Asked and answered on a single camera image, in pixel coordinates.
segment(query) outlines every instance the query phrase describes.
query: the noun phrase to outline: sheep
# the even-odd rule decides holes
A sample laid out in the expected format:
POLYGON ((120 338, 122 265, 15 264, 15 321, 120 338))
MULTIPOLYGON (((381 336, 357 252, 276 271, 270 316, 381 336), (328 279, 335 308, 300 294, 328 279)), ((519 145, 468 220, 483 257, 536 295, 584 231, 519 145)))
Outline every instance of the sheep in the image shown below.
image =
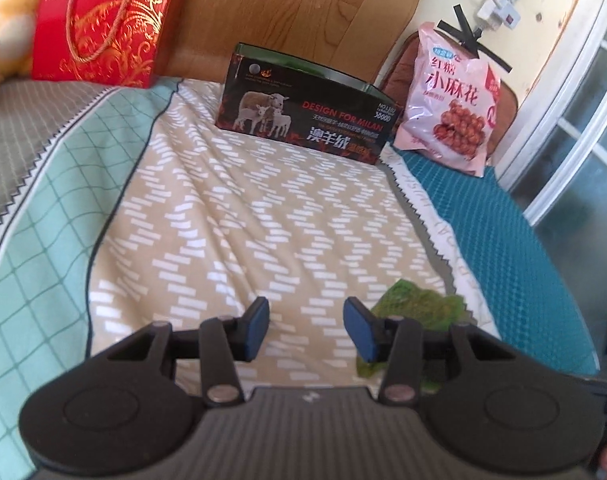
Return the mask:
POLYGON ((282 115, 281 110, 277 110, 276 108, 274 108, 272 112, 272 128, 270 128, 268 137, 272 136, 272 132, 274 132, 275 129, 277 129, 275 137, 279 137, 279 134, 281 134, 282 137, 285 137, 290 129, 290 116, 282 115))
MULTIPOLYGON (((284 101, 288 99, 288 97, 284 97, 282 94, 264 94, 262 92, 246 92, 244 97, 242 97, 241 102, 239 103, 239 112, 241 112, 244 108, 254 108, 255 105, 266 106, 276 109, 280 111, 284 109, 284 101)), ((268 121, 271 121, 271 112, 269 111, 261 121, 260 132, 264 132, 266 129, 266 125, 268 121)))
POLYGON ((246 125, 246 121, 252 121, 252 126, 250 127, 250 135, 254 134, 255 126, 261 120, 263 120, 264 115, 266 114, 266 110, 268 110, 267 106, 255 105, 253 108, 241 108, 239 110, 239 115, 234 121, 232 125, 232 129, 236 130, 239 128, 240 131, 244 130, 246 125))

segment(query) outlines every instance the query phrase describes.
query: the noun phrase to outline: box with sheep picture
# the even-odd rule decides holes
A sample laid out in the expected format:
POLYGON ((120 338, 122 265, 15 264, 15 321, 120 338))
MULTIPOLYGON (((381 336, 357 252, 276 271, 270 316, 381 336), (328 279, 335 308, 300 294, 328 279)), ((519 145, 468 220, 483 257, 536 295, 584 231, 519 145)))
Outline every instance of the box with sheep picture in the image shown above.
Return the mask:
POLYGON ((240 43, 216 120, 224 130, 375 164, 401 109, 362 80, 240 43))

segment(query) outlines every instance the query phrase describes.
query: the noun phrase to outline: gray striped fabric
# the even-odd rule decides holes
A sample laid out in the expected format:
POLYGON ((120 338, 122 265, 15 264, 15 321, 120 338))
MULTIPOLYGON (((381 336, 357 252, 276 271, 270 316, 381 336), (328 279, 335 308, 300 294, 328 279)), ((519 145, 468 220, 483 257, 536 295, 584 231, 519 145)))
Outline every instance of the gray striped fabric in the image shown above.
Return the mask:
POLYGON ((43 145, 103 86, 11 80, 0 88, 0 216, 43 145))

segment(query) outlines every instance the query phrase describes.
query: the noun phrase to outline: pink snack bag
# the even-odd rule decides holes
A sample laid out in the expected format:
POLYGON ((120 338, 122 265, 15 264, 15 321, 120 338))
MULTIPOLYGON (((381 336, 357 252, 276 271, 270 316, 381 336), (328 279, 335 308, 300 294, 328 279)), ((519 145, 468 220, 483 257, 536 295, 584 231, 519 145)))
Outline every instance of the pink snack bag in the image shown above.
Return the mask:
POLYGON ((415 75, 394 145, 483 176, 501 80, 487 61, 470 59, 434 29, 434 23, 419 28, 415 75))

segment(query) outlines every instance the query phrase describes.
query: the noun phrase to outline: red gift bag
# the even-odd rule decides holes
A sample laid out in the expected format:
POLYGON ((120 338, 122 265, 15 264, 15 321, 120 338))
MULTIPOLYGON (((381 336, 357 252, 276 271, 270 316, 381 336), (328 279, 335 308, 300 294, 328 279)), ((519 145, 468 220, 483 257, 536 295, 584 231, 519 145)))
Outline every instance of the red gift bag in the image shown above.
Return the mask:
MULTIPOLYGON (((170 0, 41 0, 33 79, 147 88, 160 36, 170 38, 180 5, 170 0), (173 18, 169 24, 168 17, 173 18)), ((164 41, 164 49, 171 41, 164 41)))

